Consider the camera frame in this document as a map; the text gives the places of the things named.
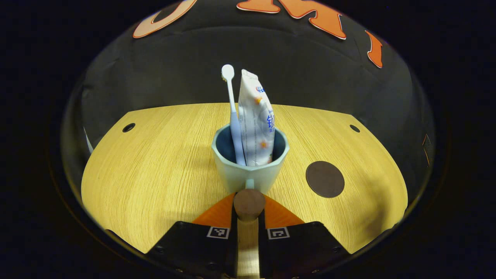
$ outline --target cup rim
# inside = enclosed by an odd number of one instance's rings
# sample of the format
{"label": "cup rim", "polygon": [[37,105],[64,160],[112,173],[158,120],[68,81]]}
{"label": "cup rim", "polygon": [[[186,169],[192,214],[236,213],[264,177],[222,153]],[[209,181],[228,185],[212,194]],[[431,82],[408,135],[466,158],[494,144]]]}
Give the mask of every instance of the cup rim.
{"label": "cup rim", "polygon": [[236,168],[240,168],[240,169],[243,169],[243,170],[247,170],[247,171],[254,171],[254,170],[259,170],[259,169],[264,169],[264,168],[269,168],[269,167],[272,167],[272,166],[276,166],[278,164],[280,164],[282,162],[282,160],[284,159],[284,157],[286,157],[286,154],[288,153],[289,151],[289,144],[288,144],[288,138],[286,137],[286,134],[283,133],[280,129],[278,129],[277,127],[275,128],[277,132],[279,132],[282,136],[282,138],[284,139],[284,142],[286,143],[286,147],[284,148],[284,151],[282,152],[281,156],[279,156],[279,158],[277,158],[277,160],[275,161],[272,161],[266,165],[262,165],[262,166],[241,166],[241,165],[238,165],[236,163],[233,163],[231,161],[229,161],[228,159],[224,158],[224,156],[222,156],[219,152],[219,150],[217,150],[217,147],[215,146],[215,142],[217,141],[217,137],[219,136],[219,134],[227,127],[229,127],[230,124],[227,124],[225,126],[223,126],[222,128],[218,129],[216,132],[215,132],[215,136],[214,136],[214,140],[212,141],[212,149],[214,150],[215,154],[217,155],[217,157],[219,157],[219,159],[226,165],[229,165],[229,166],[232,166],[232,167],[236,167]]}

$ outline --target cup handle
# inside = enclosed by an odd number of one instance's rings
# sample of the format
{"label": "cup handle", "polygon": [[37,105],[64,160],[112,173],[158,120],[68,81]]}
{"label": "cup handle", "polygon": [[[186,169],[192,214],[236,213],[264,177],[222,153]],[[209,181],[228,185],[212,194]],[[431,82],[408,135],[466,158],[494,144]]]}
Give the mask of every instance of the cup handle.
{"label": "cup handle", "polygon": [[246,189],[255,189],[255,181],[253,178],[247,179],[245,185]]}

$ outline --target orange letter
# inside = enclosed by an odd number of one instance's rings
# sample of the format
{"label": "orange letter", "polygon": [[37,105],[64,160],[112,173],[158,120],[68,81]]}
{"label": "orange letter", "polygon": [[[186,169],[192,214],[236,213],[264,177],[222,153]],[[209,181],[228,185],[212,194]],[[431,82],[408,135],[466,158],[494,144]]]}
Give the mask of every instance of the orange letter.
{"label": "orange letter", "polygon": [[138,25],[138,27],[136,27],[136,30],[134,31],[132,36],[134,38],[141,38],[164,28],[165,26],[174,22],[176,19],[180,18],[187,11],[189,11],[189,9],[195,3],[196,0],[184,0],[179,4],[176,10],[174,10],[166,18],[159,20],[157,22],[153,22],[153,20],[158,16],[158,14],[160,14],[160,11],[156,14],[147,17]]}
{"label": "orange letter", "polygon": [[278,13],[281,8],[273,4],[273,0],[248,0],[236,5],[240,10],[260,11],[266,13]]}
{"label": "orange letter", "polygon": [[[315,17],[309,19],[313,26],[340,39],[346,39],[346,34],[343,32],[339,18],[341,15],[335,10],[314,1],[279,0],[279,2],[293,18],[302,18],[316,11]],[[237,7],[242,10],[268,13],[278,13],[280,10],[278,6],[272,4],[272,0],[248,0],[239,3]]]}
{"label": "orange letter", "polygon": [[371,39],[371,50],[367,52],[369,59],[379,68],[382,68],[382,44],[380,41],[374,37],[367,30],[365,32],[369,35]]}

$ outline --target round hole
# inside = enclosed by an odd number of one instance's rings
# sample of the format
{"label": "round hole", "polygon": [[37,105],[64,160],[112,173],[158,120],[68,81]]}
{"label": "round hole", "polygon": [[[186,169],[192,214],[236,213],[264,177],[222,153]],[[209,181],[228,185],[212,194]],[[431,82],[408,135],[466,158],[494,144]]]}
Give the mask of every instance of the round hole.
{"label": "round hole", "polygon": [[219,269],[219,265],[216,264],[216,263],[208,263],[207,265],[207,269],[208,270],[212,270],[212,271],[215,271],[215,270],[218,270]]}
{"label": "round hole", "polygon": [[159,254],[163,254],[165,252],[164,250],[164,247],[162,246],[155,246],[155,250],[159,253]]}
{"label": "round hole", "polygon": [[360,133],[360,129],[357,128],[355,125],[350,125],[350,127],[357,133]]}
{"label": "round hole", "polygon": [[132,128],[134,128],[134,126],[136,126],[135,123],[128,124],[126,127],[124,127],[123,132],[127,133],[127,132],[131,131]]}

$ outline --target black fabric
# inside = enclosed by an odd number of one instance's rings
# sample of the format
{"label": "black fabric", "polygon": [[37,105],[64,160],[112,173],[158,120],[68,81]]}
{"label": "black fabric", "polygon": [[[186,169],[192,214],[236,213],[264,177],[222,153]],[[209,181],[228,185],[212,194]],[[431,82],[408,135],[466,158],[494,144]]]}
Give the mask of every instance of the black fabric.
{"label": "black fabric", "polygon": [[83,83],[92,146],[128,111],[228,102],[220,68],[229,63],[237,73],[236,100],[240,71],[247,69],[273,104],[355,116],[394,158],[414,199],[429,170],[422,142],[427,133],[435,144],[435,135],[420,84],[401,57],[375,35],[383,44],[383,68],[376,67],[367,57],[365,28],[345,15],[347,39],[341,40],[312,26],[313,12],[293,19],[276,1],[278,14],[241,11],[238,2],[197,1],[171,25],[134,39],[136,23],[104,49]]}

